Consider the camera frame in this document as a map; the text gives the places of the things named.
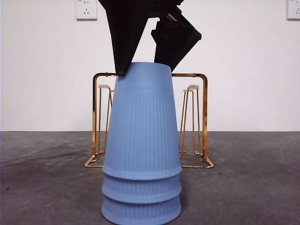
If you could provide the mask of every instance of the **wall socket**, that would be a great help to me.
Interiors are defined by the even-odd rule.
[[[287,19],[300,20],[300,0],[287,0]]]
[[[77,20],[97,20],[98,0],[75,0]]]

